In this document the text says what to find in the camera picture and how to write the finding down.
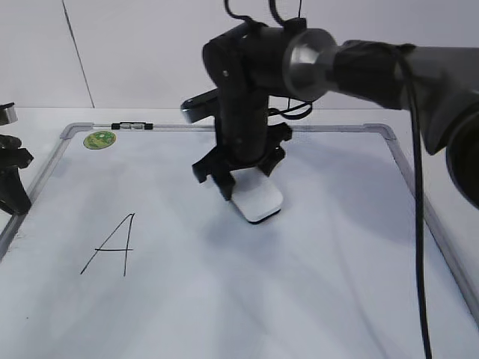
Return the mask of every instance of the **whiteboard frame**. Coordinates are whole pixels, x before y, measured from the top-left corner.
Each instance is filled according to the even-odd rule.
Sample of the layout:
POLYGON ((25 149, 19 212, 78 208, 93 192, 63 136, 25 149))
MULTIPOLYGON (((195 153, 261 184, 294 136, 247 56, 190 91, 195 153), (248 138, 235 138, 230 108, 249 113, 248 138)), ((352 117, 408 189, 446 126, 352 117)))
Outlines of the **whiteboard frame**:
MULTIPOLYGON (((404 156, 403 151, 400 148, 399 142, 392 130, 391 127, 382 124, 382 123, 366 123, 361 126, 329 126, 329 125, 292 125, 294 132, 366 132, 366 133, 378 133, 380 134, 386 144, 388 145, 391 154, 393 155, 396 164, 403 175, 406 184, 414 194, 414 176, 409 163, 404 156)), ((27 194, 31 199, 31 202, 34 203, 38 198, 38 195, 41 193, 46 182, 50 178, 52 172, 54 171, 58 161, 64 154, 64 151, 68 148, 70 140, 79 132, 88 132, 98 129, 111 129, 111 124, 95 124, 95 123, 71 123, 65 127, 64 131, 60 134, 58 143, 56 144, 52 154, 43 165, 39 174, 35 177, 32 184, 27 190, 27 194)), ((153 125, 153 129, 143 130, 143 129, 120 129, 115 131, 174 131, 174 132, 213 132, 213 126, 203 126, 203 125, 153 125)), ((0 261, 3 259, 3 256, 7 253, 8 248, 10 247, 11 242, 15 238, 18 229, 22 225, 23 220, 27 215, 14 215, 11 217, 7 226, 0 234, 0 261)), ((471 311, 471 314, 476 321, 476 324, 479 326, 479 298, 473 290, 472 281, 469 275, 461 266, 459 261, 459 256, 457 255, 454 247, 451 245, 453 242, 451 236, 448 234, 448 231, 441 224, 436 212, 434 211, 431 202, 428 200, 427 196, 424 196, 424 220, 433 235, 433 238, 442 253, 451 274, 456 281, 464 300, 471 311)))

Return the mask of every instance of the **white eraser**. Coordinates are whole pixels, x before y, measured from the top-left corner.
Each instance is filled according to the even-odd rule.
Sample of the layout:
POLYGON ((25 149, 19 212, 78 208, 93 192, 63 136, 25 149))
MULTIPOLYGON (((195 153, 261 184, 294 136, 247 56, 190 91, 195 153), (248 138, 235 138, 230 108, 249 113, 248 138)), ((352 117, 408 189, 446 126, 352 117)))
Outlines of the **white eraser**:
POLYGON ((231 174, 236 181, 231 200, 248 222, 260 222, 280 211, 283 194, 263 172, 247 168, 231 174))

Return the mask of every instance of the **white wall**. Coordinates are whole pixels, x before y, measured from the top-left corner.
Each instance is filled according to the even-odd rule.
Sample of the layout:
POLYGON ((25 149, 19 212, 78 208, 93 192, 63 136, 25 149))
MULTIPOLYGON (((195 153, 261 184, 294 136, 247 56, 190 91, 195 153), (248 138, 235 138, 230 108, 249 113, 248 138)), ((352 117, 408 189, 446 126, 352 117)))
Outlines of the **white wall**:
POLYGON ((3 0, 0 102, 91 107, 61 0, 3 0))
MULTIPOLYGON (((96 107, 177 108, 213 87, 201 47, 239 24, 222 0, 66 0, 96 107)), ((273 25, 267 0, 231 0, 237 13, 273 25)), ((479 1, 304 0, 310 26, 339 43, 361 38, 429 46, 479 46, 479 1)), ((284 17, 297 0, 278 1, 284 17)), ((371 108, 328 95, 320 106, 371 108)))

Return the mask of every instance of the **black wire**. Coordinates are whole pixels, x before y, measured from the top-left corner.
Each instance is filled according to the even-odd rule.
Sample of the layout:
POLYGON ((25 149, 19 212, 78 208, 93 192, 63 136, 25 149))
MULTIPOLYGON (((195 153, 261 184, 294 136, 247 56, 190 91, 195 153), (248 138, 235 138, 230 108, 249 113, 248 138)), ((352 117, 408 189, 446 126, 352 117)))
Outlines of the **black wire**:
POLYGON ((416 232, 416 285, 418 288, 418 306, 421 321, 421 334, 426 359, 432 359, 429 329, 427 325, 427 305, 424 289, 424 184, 421 154, 421 132, 416 91, 412 80, 412 70, 403 53, 395 46, 380 44, 391 52, 397 60, 403 75, 411 112, 412 147, 414 153, 415 175, 415 232, 416 232))
POLYGON ((278 110, 277 108, 270 108, 268 116, 272 117, 272 116, 278 116, 279 115, 279 116, 282 116, 282 117, 286 118, 287 120, 301 120, 301 119, 305 118, 306 116, 308 116, 312 111, 313 111, 313 103, 312 102, 304 102, 300 105, 297 105, 297 106, 294 106, 294 107, 291 107, 287 110, 282 110, 282 111, 278 110), (304 108, 306 106, 309 106, 309 108, 304 110, 300 114, 289 114, 290 112, 300 110, 301 108, 304 108))
MULTIPOLYGON (((298 17, 301 17, 302 0, 299 0, 298 17)), ((291 107, 291 97, 287 99, 287 109, 291 107)))
POLYGON ((247 15, 236 15, 230 8, 230 0, 225 0, 225 10, 226 13, 231 16, 233 19, 242 20, 246 22, 253 22, 253 19, 247 15))
POLYGON ((269 0, 269 11, 271 11, 272 18, 278 23, 278 25, 284 26, 286 22, 281 16, 279 16, 278 8, 276 7, 276 0, 269 0))

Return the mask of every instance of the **round sticker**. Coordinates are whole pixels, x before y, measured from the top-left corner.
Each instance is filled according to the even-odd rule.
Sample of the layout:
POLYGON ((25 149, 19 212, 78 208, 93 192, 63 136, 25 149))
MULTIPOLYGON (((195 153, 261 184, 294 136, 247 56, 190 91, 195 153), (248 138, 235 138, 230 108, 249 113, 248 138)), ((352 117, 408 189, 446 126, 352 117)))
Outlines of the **round sticker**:
POLYGON ((102 150, 110 147, 117 140, 117 136, 110 131, 98 131, 89 135, 83 144, 90 150, 102 150))

